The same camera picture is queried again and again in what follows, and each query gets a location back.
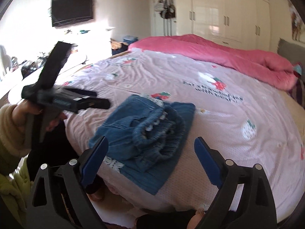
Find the white door with hanging bags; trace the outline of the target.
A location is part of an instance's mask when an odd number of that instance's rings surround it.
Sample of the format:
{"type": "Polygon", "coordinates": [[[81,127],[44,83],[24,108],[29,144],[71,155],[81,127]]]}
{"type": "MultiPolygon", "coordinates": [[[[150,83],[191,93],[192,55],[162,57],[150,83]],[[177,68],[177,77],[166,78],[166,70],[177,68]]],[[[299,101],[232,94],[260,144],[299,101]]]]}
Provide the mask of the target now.
{"type": "Polygon", "coordinates": [[[152,36],[176,35],[175,0],[150,0],[152,36]]]}

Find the blue storage box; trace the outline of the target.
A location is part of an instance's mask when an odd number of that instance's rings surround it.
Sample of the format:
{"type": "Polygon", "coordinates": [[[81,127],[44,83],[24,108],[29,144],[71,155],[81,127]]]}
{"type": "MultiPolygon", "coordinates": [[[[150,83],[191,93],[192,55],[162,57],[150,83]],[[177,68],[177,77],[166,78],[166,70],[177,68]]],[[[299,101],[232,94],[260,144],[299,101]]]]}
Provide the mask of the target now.
{"type": "Polygon", "coordinates": [[[139,40],[139,38],[137,36],[130,36],[130,35],[126,35],[123,37],[123,42],[127,43],[128,45],[137,42],[139,40]]]}

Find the white cluttered desk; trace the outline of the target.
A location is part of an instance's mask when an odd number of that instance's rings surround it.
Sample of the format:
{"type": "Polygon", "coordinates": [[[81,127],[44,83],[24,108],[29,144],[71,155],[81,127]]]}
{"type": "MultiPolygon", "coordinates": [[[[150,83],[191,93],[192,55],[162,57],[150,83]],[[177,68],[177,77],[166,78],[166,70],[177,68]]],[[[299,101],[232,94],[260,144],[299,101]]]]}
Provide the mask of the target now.
{"type": "Polygon", "coordinates": [[[113,29],[111,26],[54,29],[41,38],[28,40],[21,47],[24,55],[19,58],[10,57],[4,46],[1,46],[1,65],[9,63],[6,68],[1,67],[1,103],[16,104],[21,100],[23,86],[38,80],[42,62],[59,41],[73,45],[71,54],[59,73],[59,78],[64,82],[82,64],[96,63],[110,57],[113,29]]]}

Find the white wardrobe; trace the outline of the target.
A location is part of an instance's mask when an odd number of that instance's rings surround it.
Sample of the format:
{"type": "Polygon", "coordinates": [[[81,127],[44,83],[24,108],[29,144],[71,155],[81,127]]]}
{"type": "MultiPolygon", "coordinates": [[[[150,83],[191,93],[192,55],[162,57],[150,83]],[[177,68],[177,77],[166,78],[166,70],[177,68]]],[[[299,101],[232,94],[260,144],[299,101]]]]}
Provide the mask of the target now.
{"type": "Polygon", "coordinates": [[[176,0],[176,34],[242,50],[270,47],[268,0],[176,0]]]}

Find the black wall television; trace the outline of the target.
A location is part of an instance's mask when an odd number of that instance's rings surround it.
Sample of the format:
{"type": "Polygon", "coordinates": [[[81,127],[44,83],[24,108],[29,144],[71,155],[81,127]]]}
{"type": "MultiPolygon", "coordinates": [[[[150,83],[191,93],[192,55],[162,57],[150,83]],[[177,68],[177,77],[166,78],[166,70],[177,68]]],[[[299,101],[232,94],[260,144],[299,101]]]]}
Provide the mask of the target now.
{"type": "Polygon", "coordinates": [[[94,0],[51,0],[52,27],[83,23],[94,18],[94,0]]]}

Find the blue denim pants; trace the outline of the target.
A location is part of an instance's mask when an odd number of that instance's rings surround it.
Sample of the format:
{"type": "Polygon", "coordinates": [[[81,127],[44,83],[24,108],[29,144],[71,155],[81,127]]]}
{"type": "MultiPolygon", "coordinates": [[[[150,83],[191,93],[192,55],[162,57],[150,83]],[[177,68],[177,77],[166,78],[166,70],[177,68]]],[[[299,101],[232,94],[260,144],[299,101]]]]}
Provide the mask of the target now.
{"type": "Polygon", "coordinates": [[[192,103],[129,96],[89,140],[105,136],[105,162],[138,187],[156,195],[179,161],[195,115],[192,103]]]}

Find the pink fluffy blanket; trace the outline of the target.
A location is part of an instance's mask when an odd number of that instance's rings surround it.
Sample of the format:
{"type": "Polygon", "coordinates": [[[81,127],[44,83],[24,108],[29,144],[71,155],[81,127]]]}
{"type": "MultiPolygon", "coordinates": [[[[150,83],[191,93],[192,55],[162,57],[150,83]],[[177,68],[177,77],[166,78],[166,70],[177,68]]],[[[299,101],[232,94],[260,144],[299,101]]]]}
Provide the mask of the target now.
{"type": "Polygon", "coordinates": [[[193,60],[207,61],[232,68],[279,90],[291,90],[297,82],[293,65],[275,53],[225,47],[194,34],[147,37],[129,45],[140,49],[180,54],[193,60]]]}

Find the grey headboard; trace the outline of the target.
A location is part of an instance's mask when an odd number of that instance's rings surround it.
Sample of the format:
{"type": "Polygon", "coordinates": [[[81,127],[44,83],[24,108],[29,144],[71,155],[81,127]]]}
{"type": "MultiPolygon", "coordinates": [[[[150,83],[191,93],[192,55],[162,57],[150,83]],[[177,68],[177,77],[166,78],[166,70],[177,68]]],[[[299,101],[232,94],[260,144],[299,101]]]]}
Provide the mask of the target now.
{"type": "Polygon", "coordinates": [[[305,48],[300,45],[290,43],[280,38],[277,54],[289,60],[293,65],[300,63],[304,67],[305,48]]]}

